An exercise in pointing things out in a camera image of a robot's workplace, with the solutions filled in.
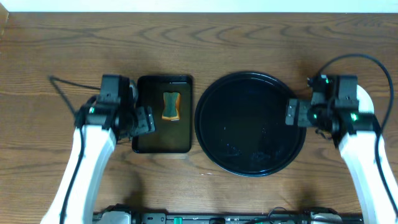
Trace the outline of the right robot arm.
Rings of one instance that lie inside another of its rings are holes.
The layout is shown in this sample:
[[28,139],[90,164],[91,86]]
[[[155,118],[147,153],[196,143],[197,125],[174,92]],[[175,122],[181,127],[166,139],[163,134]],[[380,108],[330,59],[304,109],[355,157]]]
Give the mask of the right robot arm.
[[369,94],[354,75],[316,75],[310,100],[291,98],[286,124],[316,128],[331,139],[351,174],[365,223],[397,223],[397,182]]

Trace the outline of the orange green scrub sponge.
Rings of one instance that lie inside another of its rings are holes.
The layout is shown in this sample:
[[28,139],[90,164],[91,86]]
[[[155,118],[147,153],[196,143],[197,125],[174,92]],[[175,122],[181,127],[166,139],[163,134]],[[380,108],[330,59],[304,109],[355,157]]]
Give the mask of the orange green scrub sponge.
[[164,110],[162,119],[166,121],[178,121],[180,119],[180,100],[179,92],[164,92]]

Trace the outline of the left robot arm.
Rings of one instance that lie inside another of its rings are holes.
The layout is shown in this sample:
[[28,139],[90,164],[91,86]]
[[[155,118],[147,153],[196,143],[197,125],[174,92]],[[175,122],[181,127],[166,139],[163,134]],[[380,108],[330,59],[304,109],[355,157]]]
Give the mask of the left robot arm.
[[76,110],[57,85],[49,81],[75,119],[70,158],[56,196],[42,223],[92,223],[94,205],[105,167],[120,139],[150,134],[155,122],[150,107],[136,107],[134,81],[103,75],[99,92]]

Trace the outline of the light blue plate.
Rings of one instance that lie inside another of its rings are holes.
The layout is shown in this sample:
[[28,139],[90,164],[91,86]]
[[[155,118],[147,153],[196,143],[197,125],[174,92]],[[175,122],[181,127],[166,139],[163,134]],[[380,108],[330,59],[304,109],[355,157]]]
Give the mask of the light blue plate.
[[374,114],[374,105],[370,95],[364,88],[357,85],[357,100],[359,101],[359,112],[360,113],[371,113]]

